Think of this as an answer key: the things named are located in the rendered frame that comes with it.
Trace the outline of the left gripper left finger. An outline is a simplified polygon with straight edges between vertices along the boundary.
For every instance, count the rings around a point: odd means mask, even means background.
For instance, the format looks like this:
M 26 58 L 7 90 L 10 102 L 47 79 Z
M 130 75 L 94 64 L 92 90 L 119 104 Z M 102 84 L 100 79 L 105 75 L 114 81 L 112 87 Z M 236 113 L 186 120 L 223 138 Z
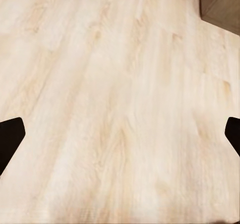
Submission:
M 0 176 L 26 135 L 21 117 L 0 122 Z

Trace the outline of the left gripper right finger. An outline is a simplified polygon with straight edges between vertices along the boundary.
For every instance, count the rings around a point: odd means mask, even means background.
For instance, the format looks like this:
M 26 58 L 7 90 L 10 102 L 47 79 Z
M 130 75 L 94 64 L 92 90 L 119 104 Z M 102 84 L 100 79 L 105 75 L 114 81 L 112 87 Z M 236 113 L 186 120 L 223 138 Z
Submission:
M 240 156 L 240 118 L 229 117 L 224 134 Z

